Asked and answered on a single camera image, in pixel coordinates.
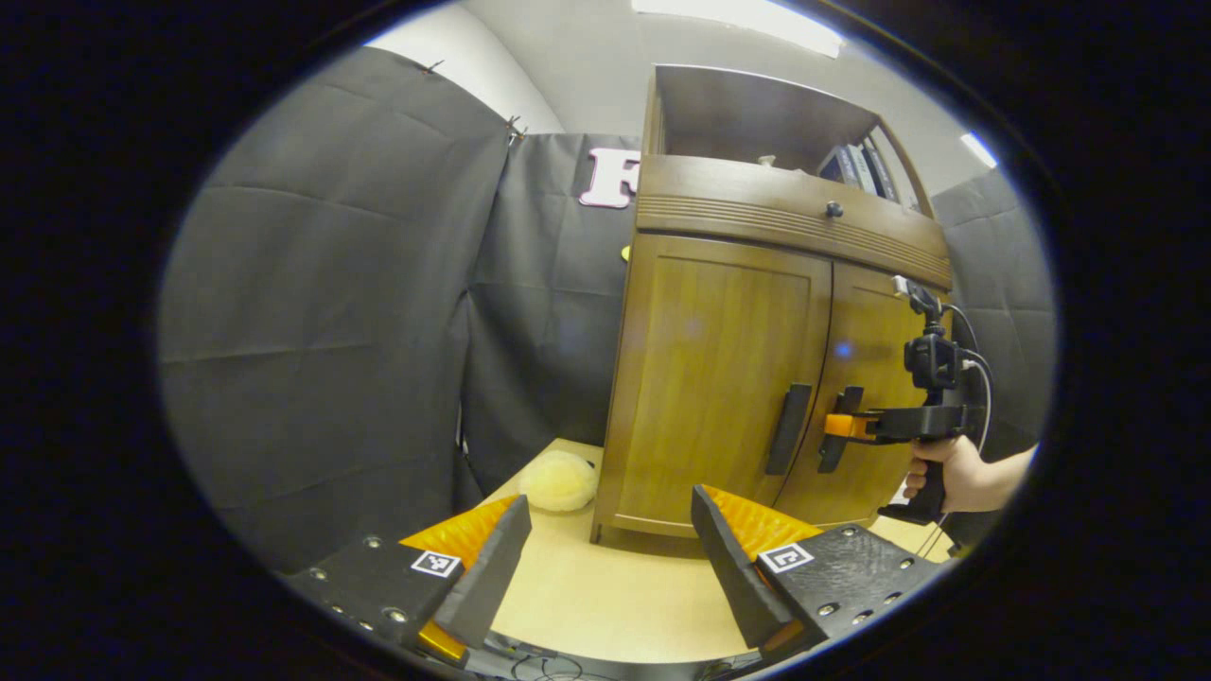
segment hand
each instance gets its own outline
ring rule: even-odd
[[[976,446],[965,435],[934,442],[913,442],[913,459],[905,480],[905,498],[912,499],[925,486],[926,460],[942,464],[942,486],[946,497],[942,513],[987,511],[1004,505],[1008,493],[994,480],[991,464],[980,458]]]

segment fluffy yellow ball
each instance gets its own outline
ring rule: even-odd
[[[576,454],[552,450],[522,470],[517,487],[540,509],[576,510],[597,493],[597,470]]]

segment wooden cabinet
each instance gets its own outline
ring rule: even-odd
[[[906,159],[920,212],[804,172],[880,126],[793,84],[656,68],[595,539],[602,525],[694,537],[696,483],[822,526],[872,521],[894,496],[907,448],[851,443],[820,474],[823,419],[845,385],[866,390],[863,406],[922,404],[902,357],[924,319],[891,276],[947,291],[946,244]],[[792,167],[757,164],[765,154]],[[811,397],[787,417],[788,469],[770,467],[796,383]]]

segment book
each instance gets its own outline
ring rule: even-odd
[[[854,159],[854,167],[857,168],[857,179],[862,183],[862,190],[878,196],[879,193],[874,189],[874,176],[871,174],[871,168],[866,165],[866,156],[862,155],[862,149],[855,144],[846,144],[845,149],[849,150],[850,158]]]
[[[891,173],[888,172],[888,166],[883,164],[883,156],[879,155],[879,150],[874,148],[874,141],[867,137],[862,141],[862,148],[866,150],[871,168],[874,171],[874,181],[879,185],[879,194],[888,201],[900,202],[900,198],[896,194],[896,185],[891,182]]]
[[[857,178],[854,160],[849,158],[849,153],[843,147],[833,147],[833,150],[825,156],[823,162],[816,168],[816,177],[840,182],[850,187],[862,185],[862,182]]]

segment wooden table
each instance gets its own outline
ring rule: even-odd
[[[601,467],[602,448],[555,440]],[[517,493],[518,475],[483,503]],[[563,653],[627,663],[685,663],[750,651],[696,539],[604,528],[589,542],[593,503],[568,513],[530,507],[533,530],[492,629]],[[879,517],[871,531],[917,551],[934,528]],[[945,534],[926,555],[941,562]]]

